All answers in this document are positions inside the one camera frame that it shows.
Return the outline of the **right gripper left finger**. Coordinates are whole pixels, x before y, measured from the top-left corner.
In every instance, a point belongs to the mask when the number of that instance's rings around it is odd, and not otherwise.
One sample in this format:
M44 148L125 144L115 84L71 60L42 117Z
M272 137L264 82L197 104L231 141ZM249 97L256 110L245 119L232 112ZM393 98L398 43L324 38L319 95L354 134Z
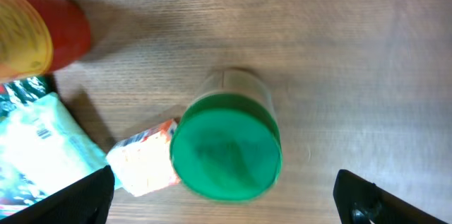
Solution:
M114 173L105 166L1 224L105 224L114 196Z

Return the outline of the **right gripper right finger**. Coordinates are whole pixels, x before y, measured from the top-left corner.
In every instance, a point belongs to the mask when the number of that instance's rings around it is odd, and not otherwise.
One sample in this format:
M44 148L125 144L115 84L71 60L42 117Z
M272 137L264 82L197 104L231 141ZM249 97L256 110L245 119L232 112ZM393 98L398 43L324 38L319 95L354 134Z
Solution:
M348 170L338 171L333 198L342 224L446 224Z

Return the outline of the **red patterned small box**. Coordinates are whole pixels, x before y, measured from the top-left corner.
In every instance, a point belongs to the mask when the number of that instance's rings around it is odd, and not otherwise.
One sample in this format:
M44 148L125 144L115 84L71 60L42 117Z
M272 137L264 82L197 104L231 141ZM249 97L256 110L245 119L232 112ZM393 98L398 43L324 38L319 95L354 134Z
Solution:
M177 122L169 119L114 145L106 159L122 187L135 197L180 183L170 161Z

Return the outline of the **white wet wipes pack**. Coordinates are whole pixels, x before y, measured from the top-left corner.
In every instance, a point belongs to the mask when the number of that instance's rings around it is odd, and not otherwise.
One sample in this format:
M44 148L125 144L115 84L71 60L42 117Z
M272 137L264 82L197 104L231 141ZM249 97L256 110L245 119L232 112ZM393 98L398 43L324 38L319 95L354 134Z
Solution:
M1 122L1 145L6 161L48 195L108 165L56 93L12 111Z

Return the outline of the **green lid jar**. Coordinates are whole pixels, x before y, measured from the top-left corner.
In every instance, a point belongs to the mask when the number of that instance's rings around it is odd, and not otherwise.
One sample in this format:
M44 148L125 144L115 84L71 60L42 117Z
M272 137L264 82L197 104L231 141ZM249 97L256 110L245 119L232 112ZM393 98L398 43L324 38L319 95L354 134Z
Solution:
M244 69L209 75L170 144L182 183L216 201L250 201L278 180L280 130L266 84Z

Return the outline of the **red sriracha sauce bottle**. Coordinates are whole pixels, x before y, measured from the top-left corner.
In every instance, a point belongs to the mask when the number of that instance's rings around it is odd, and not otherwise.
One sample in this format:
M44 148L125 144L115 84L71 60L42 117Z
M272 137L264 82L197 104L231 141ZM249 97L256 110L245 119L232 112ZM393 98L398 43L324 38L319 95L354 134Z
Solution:
M72 0L1 0L1 82L62 69L90 51L91 31Z

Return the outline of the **green 3M gloves package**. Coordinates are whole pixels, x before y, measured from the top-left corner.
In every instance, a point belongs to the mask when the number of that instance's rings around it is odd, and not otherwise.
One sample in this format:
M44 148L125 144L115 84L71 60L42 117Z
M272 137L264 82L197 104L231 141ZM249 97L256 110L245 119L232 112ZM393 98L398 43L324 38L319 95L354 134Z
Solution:
M12 111L50 93L44 76L1 84L1 123ZM1 144L1 218L4 219L43 200L47 195L4 157Z

